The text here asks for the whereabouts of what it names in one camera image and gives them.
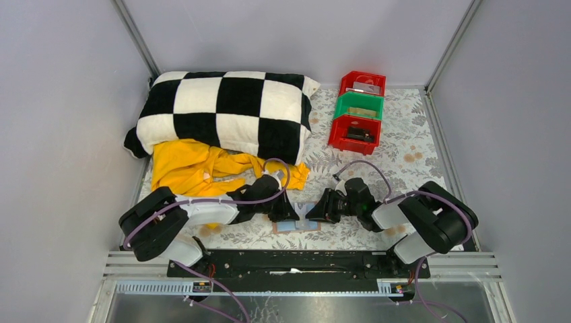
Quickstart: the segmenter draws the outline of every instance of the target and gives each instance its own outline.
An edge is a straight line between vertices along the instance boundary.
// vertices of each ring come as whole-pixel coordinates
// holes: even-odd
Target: plastic bin
[[[333,119],[344,114],[360,116],[374,120],[382,120],[382,105],[384,97],[370,96],[368,94],[347,92],[337,99]]]
[[[347,138],[347,129],[349,127],[358,127],[369,130],[370,134],[374,136],[373,142],[368,143]],[[380,143],[380,129],[380,120],[360,118],[358,116],[345,114],[333,121],[331,134],[329,135],[329,144],[341,151],[349,150],[362,153],[363,155],[371,155],[373,154],[375,147],[378,147]]]
[[[352,71],[341,79],[339,96],[345,92],[360,92],[373,96],[384,96],[384,84],[387,78],[383,75]]]

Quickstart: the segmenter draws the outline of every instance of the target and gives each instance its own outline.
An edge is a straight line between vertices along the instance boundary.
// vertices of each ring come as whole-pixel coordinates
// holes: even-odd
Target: yellow towel
[[[264,160],[247,153],[230,155],[226,150],[211,147],[192,139],[167,141],[154,146],[152,189],[168,186],[174,194],[187,196],[217,196],[237,190],[246,183],[244,178],[214,182],[213,178],[240,174],[254,168],[262,176]],[[267,164],[267,170],[286,170],[277,161]],[[289,189],[302,190],[309,169],[304,165],[290,166]],[[286,183],[284,176],[281,184]]]

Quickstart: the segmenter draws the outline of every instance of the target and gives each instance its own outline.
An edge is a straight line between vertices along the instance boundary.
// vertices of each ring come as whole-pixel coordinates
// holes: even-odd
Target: white wall
[[[434,90],[519,323],[569,322],[571,2],[484,1]]]
[[[110,1],[0,2],[0,321],[84,322],[141,161],[148,71]]]
[[[423,85],[470,0],[127,0],[162,71],[304,73],[338,85],[352,69]]]

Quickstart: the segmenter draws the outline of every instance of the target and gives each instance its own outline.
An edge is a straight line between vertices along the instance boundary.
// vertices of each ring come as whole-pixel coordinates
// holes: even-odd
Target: black and white checkered pillow
[[[125,147],[143,158],[158,143],[194,139],[297,165],[318,87],[299,74],[168,72],[154,82]]]

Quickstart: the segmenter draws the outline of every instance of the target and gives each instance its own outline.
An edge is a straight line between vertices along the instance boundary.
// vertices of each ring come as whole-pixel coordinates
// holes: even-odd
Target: leaf pattern
[[[363,156],[352,151],[339,151],[327,145],[337,89],[320,89],[311,97],[311,136],[305,142],[304,163],[310,174],[304,190],[289,190],[292,202],[317,201],[326,187],[334,187],[332,174],[355,159],[364,159],[377,165],[387,175],[393,187],[393,196],[414,190],[427,180],[445,187],[442,166],[436,150],[420,93],[416,89],[387,89],[384,101],[380,146],[372,155]],[[251,170],[229,178],[246,178],[251,184],[255,177]],[[362,177],[374,196],[380,199],[387,188],[378,174],[366,164],[355,164],[342,178]],[[150,193],[152,161],[147,169],[139,200]],[[380,233],[365,230],[354,217],[342,217],[336,225],[321,224],[320,231],[273,233],[267,216],[255,215],[251,221],[238,225],[222,225],[221,230],[203,230],[204,227],[185,227],[181,234],[198,236],[207,248],[250,249],[310,249],[310,250],[386,250],[404,235],[413,232],[406,225],[400,230]]]

